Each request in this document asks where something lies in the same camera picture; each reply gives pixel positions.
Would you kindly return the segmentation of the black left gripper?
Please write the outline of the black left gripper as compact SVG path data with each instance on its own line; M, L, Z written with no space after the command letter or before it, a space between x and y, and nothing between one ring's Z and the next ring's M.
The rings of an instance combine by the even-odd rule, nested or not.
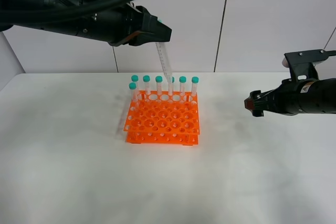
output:
M73 20L77 37L107 42L111 46L141 46L150 42L170 42L172 29L143 6L123 4L115 9Z

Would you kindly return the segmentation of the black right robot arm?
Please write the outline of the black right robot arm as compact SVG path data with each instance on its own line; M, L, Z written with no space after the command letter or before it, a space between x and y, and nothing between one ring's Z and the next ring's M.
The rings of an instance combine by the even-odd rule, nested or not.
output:
M335 114L335 78L298 82L285 79L273 90L252 91L244 105L254 117L264 116L265 111L288 116Z

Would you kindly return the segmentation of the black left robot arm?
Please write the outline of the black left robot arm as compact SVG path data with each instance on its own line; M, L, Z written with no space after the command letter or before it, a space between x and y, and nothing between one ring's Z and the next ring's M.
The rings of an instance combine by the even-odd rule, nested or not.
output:
M140 46L168 42L171 29L134 0L1 0L1 31L22 26Z

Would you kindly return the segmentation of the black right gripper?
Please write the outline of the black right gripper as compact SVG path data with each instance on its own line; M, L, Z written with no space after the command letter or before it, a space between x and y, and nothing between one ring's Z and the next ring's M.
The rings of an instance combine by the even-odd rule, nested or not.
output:
M264 116L265 111L282 115L308 114L307 109L299 104L299 95L304 94L301 92L304 86L310 88L317 81L314 78L296 82L292 79L282 80L276 89L266 92L252 91L245 99L244 106L246 109L253 109L253 116Z

